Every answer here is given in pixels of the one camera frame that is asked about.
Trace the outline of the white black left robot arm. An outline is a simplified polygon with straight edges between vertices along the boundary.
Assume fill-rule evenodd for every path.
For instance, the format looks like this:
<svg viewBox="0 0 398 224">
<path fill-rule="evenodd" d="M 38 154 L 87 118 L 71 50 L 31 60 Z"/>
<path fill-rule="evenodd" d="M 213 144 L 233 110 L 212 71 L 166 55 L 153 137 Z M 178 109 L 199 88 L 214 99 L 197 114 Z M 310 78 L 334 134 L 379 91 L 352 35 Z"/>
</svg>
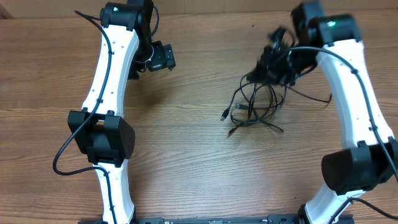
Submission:
<svg viewBox="0 0 398 224">
<path fill-rule="evenodd" d="M 171 45 L 154 41 L 150 26 L 159 11 L 150 0 L 108 2 L 99 17 L 84 15 L 101 32 L 101 50 L 90 91 L 79 111 L 68 115 L 76 141 L 95 170 L 103 199 L 99 223 L 134 223 L 135 207 L 129 191 L 128 160 L 135 146 L 135 131 L 124 120 L 124 95 L 128 80 L 140 73 L 172 70 Z"/>
</svg>

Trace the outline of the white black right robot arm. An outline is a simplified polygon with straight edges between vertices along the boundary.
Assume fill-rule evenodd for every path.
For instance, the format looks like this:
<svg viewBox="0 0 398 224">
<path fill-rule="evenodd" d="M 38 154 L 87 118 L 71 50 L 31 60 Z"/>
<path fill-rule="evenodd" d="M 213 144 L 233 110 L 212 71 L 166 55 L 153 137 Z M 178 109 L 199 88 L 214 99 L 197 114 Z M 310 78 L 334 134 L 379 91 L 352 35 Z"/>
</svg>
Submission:
<svg viewBox="0 0 398 224">
<path fill-rule="evenodd" d="M 314 68 L 328 80 L 340 121 L 342 148 L 322 159 L 324 183 L 288 223 L 352 223 L 344 210 L 397 175 L 397 141 L 377 103 L 366 68 L 364 44 L 353 16 L 326 16 L 319 1 L 291 12 L 292 45 L 280 28 L 269 39 L 248 81 L 288 86 Z"/>
</svg>

